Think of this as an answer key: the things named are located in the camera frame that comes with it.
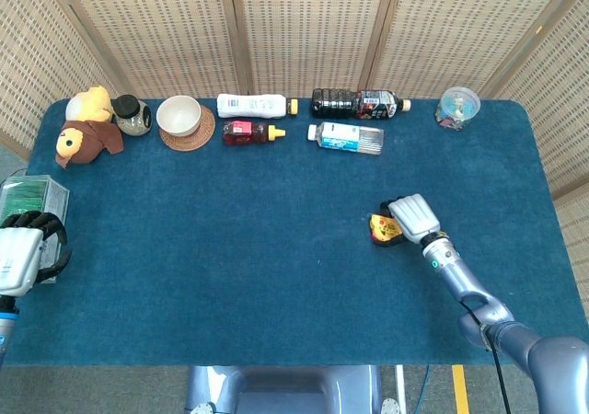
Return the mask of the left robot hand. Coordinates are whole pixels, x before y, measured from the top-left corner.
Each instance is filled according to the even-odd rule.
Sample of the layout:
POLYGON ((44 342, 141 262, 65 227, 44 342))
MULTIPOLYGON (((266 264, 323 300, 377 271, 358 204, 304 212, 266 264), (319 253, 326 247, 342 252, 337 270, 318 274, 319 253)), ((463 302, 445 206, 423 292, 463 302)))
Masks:
POLYGON ((18 298, 36 284, 57 277, 72 252, 65 251, 47 268, 40 265, 43 244, 57 236, 67 244, 64 224, 53 213, 28 211, 7 216, 1 223, 1 295, 18 298))

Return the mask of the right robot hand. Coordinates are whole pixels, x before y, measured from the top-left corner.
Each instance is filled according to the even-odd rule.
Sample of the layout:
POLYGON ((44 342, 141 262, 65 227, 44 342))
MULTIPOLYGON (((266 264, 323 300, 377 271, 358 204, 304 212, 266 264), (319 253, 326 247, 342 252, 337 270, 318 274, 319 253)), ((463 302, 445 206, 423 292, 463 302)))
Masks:
POLYGON ((438 218, 419 193, 389 201, 386 207, 411 243, 420 244, 426 236, 441 230, 438 218))

